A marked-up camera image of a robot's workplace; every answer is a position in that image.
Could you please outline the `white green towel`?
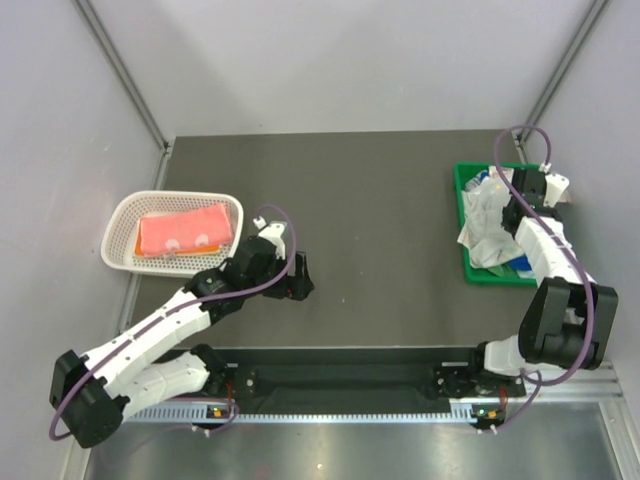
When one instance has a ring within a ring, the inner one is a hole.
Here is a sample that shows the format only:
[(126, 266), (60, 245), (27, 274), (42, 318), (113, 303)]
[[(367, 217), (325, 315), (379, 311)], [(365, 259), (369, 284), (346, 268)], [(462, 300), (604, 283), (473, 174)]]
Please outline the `white green towel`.
[(511, 192), (490, 166), (463, 184), (463, 224), (457, 242), (469, 254), (475, 269), (489, 269), (524, 255), (523, 249), (502, 226), (503, 208)]

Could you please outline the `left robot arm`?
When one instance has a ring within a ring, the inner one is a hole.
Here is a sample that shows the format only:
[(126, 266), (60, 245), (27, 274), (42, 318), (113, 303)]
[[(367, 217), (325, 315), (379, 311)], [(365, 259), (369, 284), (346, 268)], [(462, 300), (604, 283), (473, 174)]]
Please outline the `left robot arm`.
[(197, 272), (147, 318), (82, 354), (69, 350), (53, 367), (49, 401), (53, 441), (98, 446), (138, 412), (187, 393), (216, 396), (227, 374), (213, 350), (196, 346), (161, 356), (241, 310), (255, 297), (305, 300), (314, 289), (306, 255), (287, 221), (254, 221), (258, 232), (215, 268)]

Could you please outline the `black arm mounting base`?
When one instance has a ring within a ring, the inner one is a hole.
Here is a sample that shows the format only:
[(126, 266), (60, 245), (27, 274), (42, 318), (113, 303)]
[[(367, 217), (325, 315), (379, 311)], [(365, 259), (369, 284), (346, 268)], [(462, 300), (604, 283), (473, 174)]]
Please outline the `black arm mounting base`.
[(200, 396), (241, 413), (433, 413), (525, 396), (521, 381), (485, 371), (475, 347), (228, 348), (213, 365)]

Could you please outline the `pink patterned towel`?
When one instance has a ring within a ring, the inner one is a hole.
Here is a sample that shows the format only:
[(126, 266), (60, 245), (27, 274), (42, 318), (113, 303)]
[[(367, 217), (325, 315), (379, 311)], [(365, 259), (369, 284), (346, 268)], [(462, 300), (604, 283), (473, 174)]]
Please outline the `pink patterned towel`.
[(143, 217), (138, 222), (136, 244), (145, 250), (191, 249), (208, 245), (227, 245), (234, 238), (228, 209), (214, 204), (171, 215)]

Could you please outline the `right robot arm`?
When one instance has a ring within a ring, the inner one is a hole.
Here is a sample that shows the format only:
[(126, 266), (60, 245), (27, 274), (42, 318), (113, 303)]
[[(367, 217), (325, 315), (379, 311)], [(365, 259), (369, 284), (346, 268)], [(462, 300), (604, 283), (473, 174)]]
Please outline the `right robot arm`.
[(566, 238), (556, 204), (568, 179), (523, 167), (511, 175), (497, 167), (496, 174), (509, 192), (501, 227), (523, 249), (537, 291), (518, 333), (483, 344), (483, 361), (467, 370), (469, 388), (481, 396), (498, 389), (504, 376), (552, 386), (598, 369), (618, 307), (616, 290), (586, 272)]

